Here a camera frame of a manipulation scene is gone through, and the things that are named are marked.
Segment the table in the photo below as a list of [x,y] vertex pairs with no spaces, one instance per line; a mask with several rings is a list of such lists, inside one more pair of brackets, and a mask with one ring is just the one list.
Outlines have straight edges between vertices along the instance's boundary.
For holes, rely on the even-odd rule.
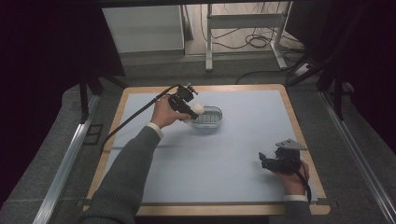
[[[128,88],[124,91],[120,104],[113,120],[111,130],[120,125],[122,114],[125,110],[126,102],[131,93],[156,93],[161,92],[166,87],[141,87]],[[282,85],[241,85],[241,86],[198,86],[195,87],[198,92],[205,91],[279,91],[283,104],[286,108],[290,119],[290,124],[294,130],[296,140],[306,146],[303,134],[300,130],[297,118],[294,115],[290,100]],[[97,189],[109,159],[111,148],[114,144],[115,137],[109,139],[105,146],[99,161],[96,174],[93,178],[87,199],[90,199]],[[318,201],[310,205],[311,213],[314,215],[326,215],[330,212],[330,206],[321,205],[326,201],[326,195],[321,186],[315,164],[309,154],[309,151],[302,151],[304,160],[310,166],[310,176],[317,190]],[[285,213],[283,203],[255,203],[255,204],[192,204],[192,205],[142,205],[138,216],[256,216],[256,215],[282,215]]]

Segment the gray sweater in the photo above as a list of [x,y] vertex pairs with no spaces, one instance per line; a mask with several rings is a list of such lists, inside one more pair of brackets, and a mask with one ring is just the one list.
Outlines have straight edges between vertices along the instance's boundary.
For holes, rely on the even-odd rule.
[[[79,217],[79,223],[134,223],[160,140],[152,128],[144,127],[128,142],[93,194],[90,208]],[[286,202],[286,212],[290,223],[313,223],[307,202]]]

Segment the person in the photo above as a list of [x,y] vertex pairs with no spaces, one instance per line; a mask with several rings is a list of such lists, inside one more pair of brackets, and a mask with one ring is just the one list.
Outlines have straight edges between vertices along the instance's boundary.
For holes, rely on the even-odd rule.
[[[188,114],[174,111],[168,104],[168,98],[165,95],[155,103],[150,122],[122,149],[93,194],[90,208],[79,216],[79,223],[134,223],[154,150],[163,138],[161,128],[171,125],[177,119],[191,118]],[[305,163],[303,165],[305,172],[302,171],[302,174],[309,177],[308,167]],[[309,221],[309,206],[298,176],[275,174],[283,181],[288,193],[293,194],[289,198],[285,196],[287,218]]]

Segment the white panel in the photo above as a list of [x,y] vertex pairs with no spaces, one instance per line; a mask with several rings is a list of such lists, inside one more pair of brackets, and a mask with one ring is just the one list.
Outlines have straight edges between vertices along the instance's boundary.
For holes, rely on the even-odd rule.
[[[156,94],[131,94],[122,121]],[[196,129],[177,121],[163,128],[143,203],[281,202],[279,179],[262,169],[259,152],[275,156],[276,142],[295,139],[279,91],[200,92],[189,105],[202,103],[222,110],[217,129]],[[150,120],[153,106],[117,133],[106,171],[120,149]],[[311,184],[313,197],[317,194]]]
[[184,49],[180,6],[103,8],[119,53]]

